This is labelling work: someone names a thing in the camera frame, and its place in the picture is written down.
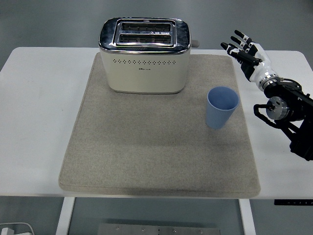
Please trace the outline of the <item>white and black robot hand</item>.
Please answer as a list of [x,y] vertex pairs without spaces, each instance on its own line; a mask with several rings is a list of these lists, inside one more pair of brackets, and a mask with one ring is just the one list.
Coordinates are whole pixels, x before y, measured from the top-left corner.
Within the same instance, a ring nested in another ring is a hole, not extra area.
[[231,36],[231,43],[221,43],[226,53],[235,58],[249,82],[260,85],[267,78],[278,76],[271,67],[271,60],[260,44],[251,37],[235,30],[236,36]]

